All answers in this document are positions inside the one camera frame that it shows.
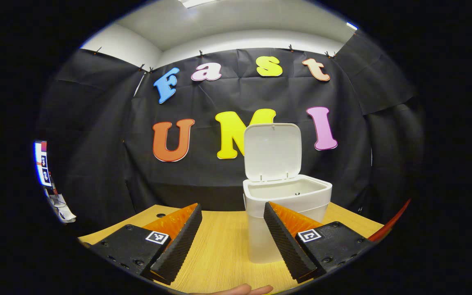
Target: white plastic container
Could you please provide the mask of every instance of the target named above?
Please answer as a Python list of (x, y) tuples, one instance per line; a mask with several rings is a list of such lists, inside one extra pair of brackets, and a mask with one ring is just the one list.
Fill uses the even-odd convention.
[(331, 183), (300, 175), (302, 136), (290, 123), (255, 124), (245, 129), (243, 198), (249, 220), (249, 260), (271, 263), (281, 260), (279, 250), (263, 218), (272, 201), (322, 222), (330, 202)]

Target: wooden table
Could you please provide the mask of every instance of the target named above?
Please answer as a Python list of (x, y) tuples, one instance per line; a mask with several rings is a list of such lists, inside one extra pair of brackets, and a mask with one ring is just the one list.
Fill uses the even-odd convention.
[[(156, 214), (169, 214), (177, 209), (154, 205), (123, 222), (79, 239), (93, 245), (125, 224), (145, 226), (157, 220)], [(274, 287), (273, 294), (300, 285), (291, 278), (283, 261), (265, 264), (249, 261), (245, 211), (202, 211), (202, 216), (202, 224), (176, 280), (171, 286), (156, 283), (184, 293), (213, 293), (247, 283), (253, 289), (270, 284)], [(342, 222), (366, 238), (383, 226), (330, 203), (322, 223), (334, 221)]]

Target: finger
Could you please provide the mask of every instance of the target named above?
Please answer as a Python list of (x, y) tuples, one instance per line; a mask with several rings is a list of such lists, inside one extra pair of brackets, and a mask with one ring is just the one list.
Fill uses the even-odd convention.
[(249, 286), (249, 284), (241, 284), (230, 290), (215, 293), (191, 293), (191, 295), (247, 295), (249, 292), (251, 292), (251, 286)]
[(272, 292), (273, 289), (274, 288), (271, 285), (267, 285), (261, 288), (254, 289), (247, 295), (264, 295), (264, 294)]

